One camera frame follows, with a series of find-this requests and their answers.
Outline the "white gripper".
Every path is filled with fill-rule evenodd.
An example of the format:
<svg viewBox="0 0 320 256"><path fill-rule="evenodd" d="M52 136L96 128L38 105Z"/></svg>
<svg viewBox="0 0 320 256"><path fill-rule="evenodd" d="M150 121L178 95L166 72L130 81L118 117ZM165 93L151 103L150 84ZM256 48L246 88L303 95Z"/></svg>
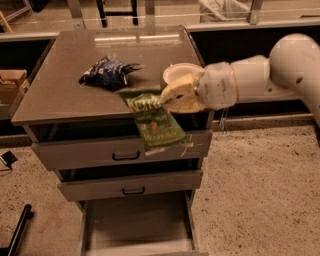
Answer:
<svg viewBox="0 0 320 256"><path fill-rule="evenodd" d="M207 109L220 110L233 106L238 99L232 67L227 62L210 64L196 82L192 73L169 83L162 91L161 104L171 113L197 113Z"/></svg>

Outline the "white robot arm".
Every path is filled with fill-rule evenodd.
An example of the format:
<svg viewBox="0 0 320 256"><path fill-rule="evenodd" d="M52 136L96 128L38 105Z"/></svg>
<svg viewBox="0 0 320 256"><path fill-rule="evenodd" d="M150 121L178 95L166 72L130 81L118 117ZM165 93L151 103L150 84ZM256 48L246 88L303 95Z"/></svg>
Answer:
<svg viewBox="0 0 320 256"><path fill-rule="evenodd" d="M304 34L281 38L267 57L214 63L187 73L169 82L160 96L174 113L291 99L302 101L320 125L320 47Z"/></svg>

